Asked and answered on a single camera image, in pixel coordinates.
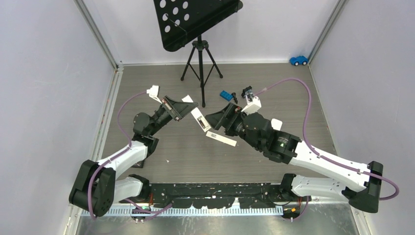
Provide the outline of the white remote control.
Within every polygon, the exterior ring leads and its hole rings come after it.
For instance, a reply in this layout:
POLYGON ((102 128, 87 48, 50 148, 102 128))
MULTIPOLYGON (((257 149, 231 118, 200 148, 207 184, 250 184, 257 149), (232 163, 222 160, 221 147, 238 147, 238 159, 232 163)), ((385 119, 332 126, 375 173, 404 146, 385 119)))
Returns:
MULTIPOLYGON (((185 97, 183 97, 182 98, 182 101, 183 102, 193 102, 193 100, 192 100, 192 98, 189 96, 189 95, 187 95, 187 96, 185 96, 185 97)), ((207 122, 207 120, 206 120, 206 118, 205 118, 205 116, 201 113, 201 111, 199 110, 199 108, 198 107, 196 107, 196 108, 194 108, 192 111, 191 111, 191 114, 192 114, 192 116, 194 117, 194 119, 197 121, 197 123, 199 124, 199 122, 198 122, 198 120, 202 120, 203 121, 203 123, 204 123, 204 125, 205 125, 205 128, 204 129, 202 129, 204 132, 207 132, 210 128, 211 128, 211 126, 209 125, 209 123, 207 122)))

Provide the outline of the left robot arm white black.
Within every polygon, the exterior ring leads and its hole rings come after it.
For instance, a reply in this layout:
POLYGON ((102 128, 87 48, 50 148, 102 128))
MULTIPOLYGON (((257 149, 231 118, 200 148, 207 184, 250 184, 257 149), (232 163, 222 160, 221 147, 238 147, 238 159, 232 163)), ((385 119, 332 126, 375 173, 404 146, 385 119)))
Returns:
POLYGON ((146 202, 151 194, 149 180, 130 174, 119 177, 136 163, 150 157, 159 139, 154 135, 170 121, 179 121, 198 107, 196 102, 175 101, 165 96, 149 115, 140 112, 133 119, 133 137, 121 150, 97 162, 84 161, 69 194, 69 203, 87 210, 92 218, 104 216, 113 203, 136 200, 146 202))

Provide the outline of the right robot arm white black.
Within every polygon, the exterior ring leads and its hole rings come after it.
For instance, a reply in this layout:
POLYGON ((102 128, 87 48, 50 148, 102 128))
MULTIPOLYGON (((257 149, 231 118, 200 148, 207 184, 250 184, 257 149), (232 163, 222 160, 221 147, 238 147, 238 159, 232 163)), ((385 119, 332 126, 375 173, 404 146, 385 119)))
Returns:
POLYGON ((322 196, 347 201, 364 212, 378 212, 383 174, 381 163, 361 164, 317 148, 311 150, 305 140, 276 130, 271 120, 259 113, 248 115, 233 103, 206 115, 206 120, 213 129, 223 127, 227 136, 240 137, 273 162, 300 166, 323 175, 307 178, 294 173, 284 174, 279 188, 282 199, 292 201, 297 196, 322 196))

